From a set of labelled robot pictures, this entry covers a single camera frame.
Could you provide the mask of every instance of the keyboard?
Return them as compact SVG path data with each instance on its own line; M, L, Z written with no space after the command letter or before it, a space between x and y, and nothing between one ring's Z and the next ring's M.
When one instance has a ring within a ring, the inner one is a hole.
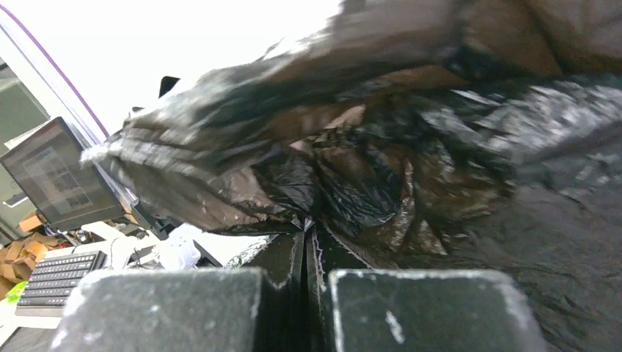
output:
M106 255L101 251L41 260L32 271L15 314L60 317L67 297L80 279L101 268L105 260Z

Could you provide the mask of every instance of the monitor screen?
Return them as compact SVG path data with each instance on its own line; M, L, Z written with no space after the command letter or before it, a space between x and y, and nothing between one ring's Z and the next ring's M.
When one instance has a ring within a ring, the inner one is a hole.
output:
M79 164L84 148L57 117L0 158L2 166L60 231L125 213L99 171Z

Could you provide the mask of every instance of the crumpled plastic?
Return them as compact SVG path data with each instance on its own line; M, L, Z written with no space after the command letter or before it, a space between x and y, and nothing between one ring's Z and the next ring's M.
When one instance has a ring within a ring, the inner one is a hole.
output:
M208 232L315 224L376 267L504 271L551 351L618 350L622 81L594 73L622 73L622 10L335 4L309 36L178 84L83 162Z

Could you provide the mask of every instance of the garbage bag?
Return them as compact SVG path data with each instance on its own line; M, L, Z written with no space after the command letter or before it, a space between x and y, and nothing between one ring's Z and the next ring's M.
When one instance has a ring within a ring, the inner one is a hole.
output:
M315 224L376 267L504 271L551 351L618 350L622 84L596 73L622 73L622 10L334 4L316 32L177 85L83 162L209 232Z

